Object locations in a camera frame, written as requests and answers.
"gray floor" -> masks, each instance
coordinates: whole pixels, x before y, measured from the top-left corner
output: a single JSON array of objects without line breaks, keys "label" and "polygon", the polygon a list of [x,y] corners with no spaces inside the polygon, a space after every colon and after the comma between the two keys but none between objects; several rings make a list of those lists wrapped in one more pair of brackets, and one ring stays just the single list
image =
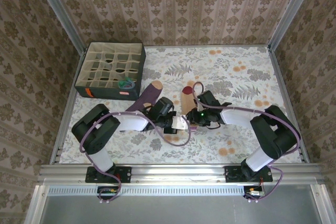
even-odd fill
[{"label": "gray floor", "polygon": [[319,224],[310,186],[280,186],[269,198],[242,196],[124,196],[100,204],[93,196],[48,197],[42,223]]}]

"black bracket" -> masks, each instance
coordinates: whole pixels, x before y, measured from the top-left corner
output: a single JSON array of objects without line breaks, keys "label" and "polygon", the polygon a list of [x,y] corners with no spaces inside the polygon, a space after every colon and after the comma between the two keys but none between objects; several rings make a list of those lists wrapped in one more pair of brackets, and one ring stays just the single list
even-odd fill
[{"label": "black bracket", "polygon": [[225,182],[226,183],[236,183],[236,182],[256,182],[259,183],[261,178],[264,182],[273,182],[273,177],[271,169],[264,166],[260,169],[255,176],[251,179],[247,179],[242,172],[242,166],[240,165],[229,165],[224,166]]},{"label": "black bracket", "polygon": [[[132,167],[131,166],[122,166],[115,167],[113,175],[120,179],[122,183],[130,183],[132,177]],[[103,175],[98,172],[93,166],[88,167],[85,177],[86,183],[116,183],[114,178],[110,176]]]}]

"metal rail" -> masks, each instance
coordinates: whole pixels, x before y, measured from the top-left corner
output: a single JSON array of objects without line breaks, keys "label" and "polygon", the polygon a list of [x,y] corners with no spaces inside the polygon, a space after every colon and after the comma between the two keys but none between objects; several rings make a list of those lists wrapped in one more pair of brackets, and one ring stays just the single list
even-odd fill
[{"label": "metal rail", "polygon": [[286,89],[285,81],[283,80],[281,70],[280,70],[277,58],[275,56],[274,50],[273,49],[268,49],[268,52],[269,52],[269,58],[271,59],[271,62],[272,62],[272,65],[273,65],[275,76],[276,76],[278,84],[279,84],[280,93],[281,93],[281,96],[282,96],[282,99],[283,99],[283,103],[285,104],[288,119],[294,125],[294,127],[299,131],[299,133],[301,135],[301,142],[300,142],[300,147],[299,147],[299,152],[300,152],[300,155],[301,155],[301,159],[306,163],[310,163],[308,152],[307,152],[306,146],[304,144],[304,141],[302,139],[302,134],[300,132],[300,127],[299,127],[298,121],[296,120],[294,109],[293,109],[292,103],[290,102],[290,98],[289,98],[289,95],[288,95],[288,92],[287,92],[287,89]]},{"label": "metal rail", "polygon": [[74,107],[75,101],[76,101],[77,91],[75,89],[75,82],[77,80],[77,76],[79,75],[80,68],[81,68],[82,63],[84,61],[84,55],[85,55],[85,52],[82,53],[82,55],[80,56],[79,61],[78,61],[76,73],[75,73],[74,79],[73,79],[72,84],[71,84],[67,104],[65,106],[62,121],[61,121],[61,124],[59,126],[59,130],[58,130],[58,133],[57,133],[57,136],[56,136],[54,149],[52,150],[52,154],[51,154],[51,157],[50,157],[50,162],[49,162],[50,164],[54,164],[55,162],[58,162],[59,158],[60,158],[61,150],[62,150],[64,141],[65,141],[65,138],[66,138],[66,135],[67,135],[67,129],[69,127],[73,107]]},{"label": "metal rail", "polygon": [[268,45],[272,50],[276,50],[281,39],[285,35],[290,23],[293,21],[296,13],[304,0],[290,0],[285,13],[283,14],[276,30],[274,31]]},{"label": "metal rail", "polygon": [[[127,185],[253,185],[254,183],[227,183],[224,166],[235,164],[190,164],[190,165],[137,165],[131,166],[131,183]],[[81,165],[44,165],[38,177],[38,185],[95,185],[85,183],[85,175],[89,164]],[[323,177],[317,164],[275,164],[284,173],[281,184],[314,185],[322,184]],[[275,184],[280,173],[272,171]]]}]

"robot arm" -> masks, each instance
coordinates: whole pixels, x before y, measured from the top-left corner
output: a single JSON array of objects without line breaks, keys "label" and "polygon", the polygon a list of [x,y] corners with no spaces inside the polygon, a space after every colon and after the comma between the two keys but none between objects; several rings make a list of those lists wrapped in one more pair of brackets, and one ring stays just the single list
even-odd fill
[{"label": "robot arm", "polygon": [[[203,104],[211,106],[231,105],[231,103],[221,105],[210,91],[202,93],[197,98]],[[186,129],[186,123],[182,120],[181,116],[176,115],[175,111],[171,111],[172,107],[173,103],[168,98],[163,97],[148,111],[137,112],[143,117],[121,114],[110,116],[101,121],[101,123],[93,129],[87,136],[83,147],[99,169],[103,172],[113,173],[114,163],[104,147],[113,133],[116,130],[152,130],[152,124],[148,123],[144,117],[150,119],[156,126],[164,128],[165,134],[175,134],[177,130]],[[292,126],[290,121],[277,106],[272,105],[265,111]],[[107,114],[109,114],[108,108],[103,104],[98,104],[72,127],[72,133],[77,140],[81,142],[93,124]],[[241,171],[247,181],[253,180],[263,167],[273,162],[273,160],[280,158],[297,143],[295,136],[287,127],[259,113],[250,113],[234,109],[198,108],[193,109],[186,116],[190,123],[200,126],[210,126],[211,122],[216,122],[219,124],[244,126],[254,130],[260,147],[241,163]]]}]

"leaf pattern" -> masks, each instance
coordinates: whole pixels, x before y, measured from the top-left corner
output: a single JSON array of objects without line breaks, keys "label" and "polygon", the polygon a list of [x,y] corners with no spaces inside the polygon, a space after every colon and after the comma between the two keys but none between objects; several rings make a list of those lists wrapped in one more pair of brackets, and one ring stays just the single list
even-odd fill
[{"label": "leaf pattern", "polygon": [[143,134],[137,134],[131,138],[131,143],[139,145],[146,137]]},{"label": "leaf pattern", "polygon": [[182,65],[182,64],[179,64],[179,65],[173,65],[171,67],[168,68],[168,70],[165,72],[165,74],[169,74],[170,76],[178,76],[178,77],[183,77],[183,75],[185,73],[189,73],[191,72],[191,67],[190,66],[187,66],[187,64],[185,65]]},{"label": "leaf pattern", "polygon": [[144,69],[143,70],[143,74],[142,74],[142,79],[143,80],[147,80],[147,79],[151,79],[151,80],[157,80],[160,79],[161,77],[161,73],[160,72],[156,72],[153,69]]},{"label": "leaf pattern", "polygon": [[250,79],[252,81],[258,81],[258,80],[266,81],[271,79],[271,75],[269,73],[265,73],[260,70],[249,69],[247,70],[247,73],[250,74]]},{"label": "leaf pattern", "polygon": [[151,147],[153,151],[161,150],[162,147],[161,140],[159,138],[153,139],[149,147]]},{"label": "leaf pattern", "polygon": [[267,48],[265,48],[265,47],[258,47],[257,50],[259,52],[262,52],[262,53],[266,53],[267,52]]},{"label": "leaf pattern", "polygon": [[[159,46],[268,44],[289,0],[110,0],[109,4],[107,0],[63,2],[86,45],[91,41],[117,40],[141,41],[145,46]],[[22,0],[21,11],[32,16],[28,7],[26,1]]]},{"label": "leaf pattern", "polygon": [[249,98],[252,99],[254,96],[261,94],[258,88],[255,88],[253,85],[249,87],[239,86],[232,94],[232,97],[241,98],[248,100]]},{"label": "leaf pattern", "polygon": [[166,158],[179,158],[183,155],[184,153],[181,151],[170,151],[170,152],[165,152],[162,154],[162,157],[166,157]]},{"label": "leaf pattern", "polygon": [[227,71],[228,68],[229,68],[229,60],[223,59],[223,58],[217,58],[217,60],[214,64],[214,68],[223,69],[223,70]]},{"label": "leaf pattern", "polygon": [[211,90],[214,94],[222,94],[225,97],[231,95],[229,88],[233,88],[232,83],[229,81],[215,81],[213,84],[206,86],[207,90]]}]

